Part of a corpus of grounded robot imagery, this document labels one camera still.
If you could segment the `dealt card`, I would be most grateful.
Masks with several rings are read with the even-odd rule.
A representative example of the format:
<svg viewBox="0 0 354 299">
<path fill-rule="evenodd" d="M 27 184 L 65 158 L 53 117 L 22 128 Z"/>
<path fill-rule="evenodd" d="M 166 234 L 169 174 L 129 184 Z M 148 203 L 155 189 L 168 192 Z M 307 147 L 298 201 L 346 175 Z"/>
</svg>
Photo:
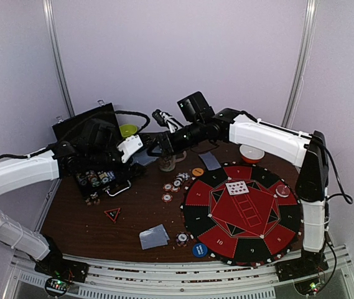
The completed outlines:
<svg viewBox="0 0 354 299">
<path fill-rule="evenodd" d="M 143 250 L 160 247 L 168 244 L 169 237 L 162 230 L 145 230 L 139 234 Z"/>
<path fill-rule="evenodd" d="M 221 164 L 211 152 L 199 154 L 199 158 L 203 161 L 209 171 L 221 168 Z"/>
</svg>

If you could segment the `orange big blind button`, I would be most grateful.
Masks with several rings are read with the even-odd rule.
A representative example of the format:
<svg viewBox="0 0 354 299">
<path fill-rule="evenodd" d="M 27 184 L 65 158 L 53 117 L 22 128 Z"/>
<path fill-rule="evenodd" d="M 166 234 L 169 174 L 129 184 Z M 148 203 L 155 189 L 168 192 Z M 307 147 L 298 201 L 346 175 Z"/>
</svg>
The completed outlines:
<svg viewBox="0 0 354 299">
<path fill-rule="evenodd" d="M 194 176 L 201 176 L 201 175 L 204 174 L 204 170 L 203 170 L 202 168 L 194 168 L 194 169 L 192 170 L 192 174 L 193 174 Z"/>
</svg>

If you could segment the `blue playing card deck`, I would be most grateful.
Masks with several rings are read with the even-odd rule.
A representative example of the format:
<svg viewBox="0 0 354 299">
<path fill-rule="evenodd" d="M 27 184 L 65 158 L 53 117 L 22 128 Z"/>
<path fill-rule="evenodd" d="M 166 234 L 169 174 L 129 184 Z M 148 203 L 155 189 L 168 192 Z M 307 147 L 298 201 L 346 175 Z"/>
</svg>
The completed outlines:
<svg viewBox="0 0 354 299">
<path fill-rule="evenodd" d="M 133 154 L 133 162 L 138 163 L 142 166 L 148 166 L 151 163 L 155 162 L 157 159 L 157 156 L 149 156 L 147 153 L 147 149 L 138 151 L 137 153 Z"/>
</svg>

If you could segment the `stack of poker chips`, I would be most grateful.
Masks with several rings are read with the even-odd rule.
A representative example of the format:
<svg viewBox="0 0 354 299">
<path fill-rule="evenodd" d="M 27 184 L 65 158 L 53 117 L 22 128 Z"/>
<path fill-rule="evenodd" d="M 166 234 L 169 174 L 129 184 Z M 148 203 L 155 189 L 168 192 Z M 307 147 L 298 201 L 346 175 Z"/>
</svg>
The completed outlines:
<svg viewBox="0 0 354 299">
<path fill-rule="evenodd" d="M 179 173 L 176 175 L 176 177 L 173 179 L 171 185 L 172 185 L 172 192 L 178 192 L 180 187 L 188 181 L 190 178 L 189 173 Z"/>
</svg>

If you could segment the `red triangular chip holder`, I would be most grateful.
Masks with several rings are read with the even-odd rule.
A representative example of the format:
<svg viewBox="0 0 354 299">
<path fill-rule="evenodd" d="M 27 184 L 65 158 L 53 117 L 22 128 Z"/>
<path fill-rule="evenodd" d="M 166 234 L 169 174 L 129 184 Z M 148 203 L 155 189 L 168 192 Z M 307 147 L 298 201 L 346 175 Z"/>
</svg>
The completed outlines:
<svg viewBox="0 0 354 299">
<path fill-rule="evenodd" d="M 104 214 L 115 224 L 118 220 L 120 212 L 121 212 L 121 208 L 118 207 L 118 208 L 106 210 L 104 211 Z"/>
</svg>

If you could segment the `clear red round button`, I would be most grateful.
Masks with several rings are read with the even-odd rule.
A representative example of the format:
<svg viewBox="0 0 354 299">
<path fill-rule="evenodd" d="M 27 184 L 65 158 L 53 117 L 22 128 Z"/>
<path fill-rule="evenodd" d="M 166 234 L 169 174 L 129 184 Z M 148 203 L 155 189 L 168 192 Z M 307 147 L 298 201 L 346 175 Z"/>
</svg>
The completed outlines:
<svg viewBox="0 0 354 299">
<path fill-rule="evenodd" d="M 276 194 L 279 197 L 287 198 L 287 197 L 289 197 L 290 193 L 291 193 L 291 191 L 290 191 L 289 187 L 285 184 L 280 184 L 276 188 Z"/>
</svg>

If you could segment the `blue small blind button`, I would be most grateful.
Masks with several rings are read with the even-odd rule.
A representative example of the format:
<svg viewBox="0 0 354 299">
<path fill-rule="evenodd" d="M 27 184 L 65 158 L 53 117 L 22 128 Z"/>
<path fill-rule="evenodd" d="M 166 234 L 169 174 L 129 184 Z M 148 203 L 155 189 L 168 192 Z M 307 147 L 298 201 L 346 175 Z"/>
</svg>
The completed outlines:
<svg viewBox="0 0 354 299">
<path fill-rule="evenodd" d="M 197 243 L 192 247 L 193 256 L 204 258 L 208 254 L 208 247 L 203 243 Z"/>
</svg>

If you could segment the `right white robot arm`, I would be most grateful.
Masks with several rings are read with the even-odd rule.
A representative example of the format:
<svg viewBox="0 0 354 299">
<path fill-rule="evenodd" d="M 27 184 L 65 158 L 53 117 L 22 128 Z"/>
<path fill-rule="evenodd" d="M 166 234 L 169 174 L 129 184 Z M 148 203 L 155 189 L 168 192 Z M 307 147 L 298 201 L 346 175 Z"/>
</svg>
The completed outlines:
<svg viewBox="0 0 354 299">
<path fill-rule="evenodd" d="M 285 181 L 255 163 L 226 163 L 190 183 L 181 206 L 186 230 L 209 254 L 229 265 L 258 267 L 279 260 L 302 239 L 296 268 L 319 265 L 328 227 L 328 174 L 335 164 L 319 132 L 301 133 L 263 122 L 243 110 L 215 113 L 200 92 L 178 102 L 188 125 L 159 133 L 148 155 L 181 154 L 203 141 L 262 150 L 299 168 L 288 195 Z"/>
</svg>

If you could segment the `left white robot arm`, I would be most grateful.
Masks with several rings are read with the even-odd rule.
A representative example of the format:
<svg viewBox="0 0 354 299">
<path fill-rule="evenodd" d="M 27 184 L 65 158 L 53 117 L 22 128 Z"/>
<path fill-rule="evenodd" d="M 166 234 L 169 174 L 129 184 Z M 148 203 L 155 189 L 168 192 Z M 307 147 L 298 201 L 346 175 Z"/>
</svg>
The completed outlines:
<svg viewBox="0 0 354 299">
<path fill-rule="evenodd" d="M 122 137 L 116 115 L 123 110 L 96 108 L 54 125 L 56 142 L 30 154 L 0 155 L 0 196 L 16 189 L 87 172 L 114 173 L 125 183 L 136 169 L 133 155 L 145 146 L 139 133 Z M 67 271 L 50 237 L 33 232 L 0 210 L 0 242 L 25 252 L 54 277 Z"/>
</svg>

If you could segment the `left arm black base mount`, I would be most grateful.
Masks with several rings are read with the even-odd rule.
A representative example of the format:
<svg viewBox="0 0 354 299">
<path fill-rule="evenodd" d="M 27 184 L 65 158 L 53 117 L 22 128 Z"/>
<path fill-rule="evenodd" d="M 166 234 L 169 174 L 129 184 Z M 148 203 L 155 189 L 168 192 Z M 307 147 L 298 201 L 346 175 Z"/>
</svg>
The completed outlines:
<svg viewBox="0 0 354 299">
<path fill-rule="evenodd" d="M 60 256 L 49 255 L 43 260 L 34 260 L 35 271 L 47 274 L 64 282 L 84 283 L 89 265 L 84 262 L 68 260 Z"/>
</svg>

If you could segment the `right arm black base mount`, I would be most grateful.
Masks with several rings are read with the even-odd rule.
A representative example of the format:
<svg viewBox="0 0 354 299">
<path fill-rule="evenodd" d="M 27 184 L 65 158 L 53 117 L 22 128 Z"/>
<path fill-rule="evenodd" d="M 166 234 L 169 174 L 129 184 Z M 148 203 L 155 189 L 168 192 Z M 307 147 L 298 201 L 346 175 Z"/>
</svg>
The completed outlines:
<svg viewBox="0 0 354 299">
<path fill-rule="evenodd" d="M 301 257 L 280 261 L 275 264 L 276 274 L 280 282 L 295 280 L 317 274 L 319 270 L 328 270 L 325 255 L 314 252 L 301 252 Z"/>
</svg>

